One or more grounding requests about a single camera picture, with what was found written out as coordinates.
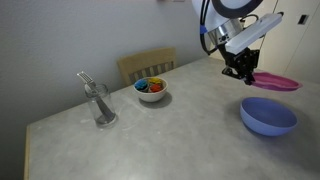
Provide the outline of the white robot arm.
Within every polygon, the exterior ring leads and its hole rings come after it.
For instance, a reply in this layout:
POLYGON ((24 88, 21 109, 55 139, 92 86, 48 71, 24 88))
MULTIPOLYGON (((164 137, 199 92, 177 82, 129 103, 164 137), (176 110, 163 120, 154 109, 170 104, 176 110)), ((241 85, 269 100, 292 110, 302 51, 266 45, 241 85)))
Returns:
POLYGON ((252 14, 263 0, 237 1, 227 5, 225 0, 192 0, 193 7, 199 16, 199 37, 203 51, 211 55, 218 50, 225 60, 224 75, 243 80, 251 85, 255 79, 254 69, 257 67, 260 51, 251 50, 247 46, 238 53, 229 52, 226 44, 245 30, 243 20, 252 14))

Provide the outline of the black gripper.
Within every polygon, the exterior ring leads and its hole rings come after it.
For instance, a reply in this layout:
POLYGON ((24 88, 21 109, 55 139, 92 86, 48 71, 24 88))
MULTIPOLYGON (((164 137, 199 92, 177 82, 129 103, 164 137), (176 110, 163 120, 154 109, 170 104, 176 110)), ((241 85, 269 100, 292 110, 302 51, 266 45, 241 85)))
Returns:
POLYGON ((255 82, 253 71, 258 65, 260 51, 245 48, 238 54, 226 51, 225 47, 219 47, 219 51, 225 60, 226 67, 222 70, 224 75, 244 80, 246 85, 252 85, 255 82))

